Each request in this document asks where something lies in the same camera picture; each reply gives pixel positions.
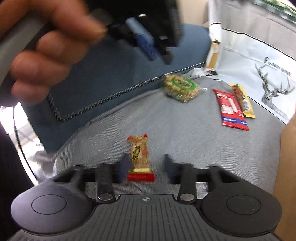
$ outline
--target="plastic wrapper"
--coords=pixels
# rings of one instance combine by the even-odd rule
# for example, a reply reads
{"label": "plastic wrapper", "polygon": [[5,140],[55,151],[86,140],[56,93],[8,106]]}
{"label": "plastic wrapper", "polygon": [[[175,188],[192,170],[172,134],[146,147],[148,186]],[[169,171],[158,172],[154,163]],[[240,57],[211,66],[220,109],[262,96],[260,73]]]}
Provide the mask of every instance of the plastic wrapper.
{"label": "plastic wrapper", "polygon": [[249,97],[246,94],[244,87],[241,85],[230,84],[234,94],[239,102],[239,106],[245,117],[256,118]]}
{"label": "plastic wrapper", "polygon": [[146,134],[141,137],[129,136],[128,141],[131,143],[133,166],[134,168],[141,169],[136,171],[149,171],[149,153],[147,149],[148,136]]}
{"label": "plastic wrapper", "polygon": [[200,88],[194,81],[177,74],[167,74],[164,81],[166,93],[185,103],[195,98],[206,89]]}
{"label": "plastic wrapper", "polygon": [[249,130],[246,119],[234,94],[213,89],[221,108],[222,125]]}

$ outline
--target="deer illustration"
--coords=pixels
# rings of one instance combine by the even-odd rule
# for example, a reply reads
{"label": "deer illustration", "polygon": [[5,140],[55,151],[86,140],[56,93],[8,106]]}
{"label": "deer illustration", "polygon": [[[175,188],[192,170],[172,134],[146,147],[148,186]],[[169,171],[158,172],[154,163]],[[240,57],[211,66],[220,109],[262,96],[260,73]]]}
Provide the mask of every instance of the deer illustration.
{"label": "deer illustration", "polygon": [[261,99],[261,101],[266,104],[269,108],[273,109],[275,112],[277,112],[280,116],[282,116],[283,118],[288,120],[287,115],[280,111],[279,108],[277,108],[273,103],[272,103],[272,98],[273,97],[278,97],[279,94],[283,94],[283,95],[288,95],[290,94],[295,87],[290,86],[290,82],[289,82],[289,78],[287,77],[288,80],[288,87],[286,89],[283,89],[283,83],[281,82],[281,86],[280,88],[274,88],[274,90],[270,90],[268,89],[268,79],[267,79],[267,75],[268,73],[266,73],[265,75],[263,75],[262,73],[262,69],[265,67],[266,65],[261,66],[260,68],[257,68],[257,65],[255,64],[255,68],[260,76],[260,78],[262,79],[263,83],[262,83],[262,87],[264,89],[264,95]]}

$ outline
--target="black cable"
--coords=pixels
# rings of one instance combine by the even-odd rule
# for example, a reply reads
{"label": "black cable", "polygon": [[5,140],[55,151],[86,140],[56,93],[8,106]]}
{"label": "black cable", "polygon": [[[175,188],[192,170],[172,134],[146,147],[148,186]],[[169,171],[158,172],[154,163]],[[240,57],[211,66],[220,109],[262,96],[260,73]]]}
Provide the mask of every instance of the black cable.
{"label": "black cable", "polygon": [[27,161],[27,159],[26,159],[26,157],[25,157],[25,154],[24,154],[24,152],[23,152],[23,150],[22,150],[22,145],[21,145],[21,143],[20,143],[20,139],[19,139],[19,136],[18,136],[17,128],[16,128],[16,126],[15,126],[15,107],[14,107],[14,106],[12,107],[12,117],[13,117],[13,129],[14,129],[14,131],[15,131],[15,138],[17,139],[17,144],[18,144],[18,146],[19,146],[19,149],[20,149],[20,151],[21,151],[21,153],[22,153],[22,156],[24,157],[24,159],[25,159],[25,161],[26,161],[26,163],[27,163],[27,165],[28,165],[30,171],[32,172],[32,174],[34,175],[34,177],[35,177],[36,180],[37,180],[37,177],[35,176],[33,170],[31,169],[31,167],[30,167],[30,165],[29,165],[29,163],[28,163],[28,161]]}

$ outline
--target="metal screw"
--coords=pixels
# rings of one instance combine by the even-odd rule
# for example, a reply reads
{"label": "metal screw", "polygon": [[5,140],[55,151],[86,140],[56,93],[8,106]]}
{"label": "metal screw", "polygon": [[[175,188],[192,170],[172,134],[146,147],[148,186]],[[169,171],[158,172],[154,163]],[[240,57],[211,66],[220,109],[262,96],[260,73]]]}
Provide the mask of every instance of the metal screw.
{"label": "metal screw", "polygon": [[102,193],[98,196],[98,199],[102,200],[102,201],[110,201],[112,200],[113,195],[110,193]]}
{"label": "metal screw", "polygon": [[190,193],[184,193],[184,194],[180,195],[180,199],[182,201],[192,201],[194,199],[194,196]]}

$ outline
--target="finger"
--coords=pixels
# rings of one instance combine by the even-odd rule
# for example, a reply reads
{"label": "finger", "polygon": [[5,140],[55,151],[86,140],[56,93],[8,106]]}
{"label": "finger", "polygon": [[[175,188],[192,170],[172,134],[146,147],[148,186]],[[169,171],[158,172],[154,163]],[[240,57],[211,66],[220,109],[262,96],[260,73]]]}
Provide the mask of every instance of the finger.
{"label": "finger", "polygon": [[38,41],[36,50],[61,63],[76,64],[86,55],[87,47],[86,42],[71,39],[55,30]]}
{"label": "finger", "polygon": [[5,0],[0,4],[0,38],[29,11],[27,0]]}
{"label": "finger", "polygon": [[44,100],[48,92],[48,86],[30,84],[24,80],[17,80],[11,89],[11,94],[15,98],[33,104]]}
{"label": "finger", "polygon": [[31,84],[53,86],[68,76],[70,67],[41,53],[23,51],[13,60],[10,72],[15,79],[23,79]]}
{"label": "finger", "polygon": [[29,11],[40,12],[62,31],[80,40],[93,41],[107,31],[87,15],[87,9],[80,0],[5,0],[0,4],[0,34],[4,34]]}

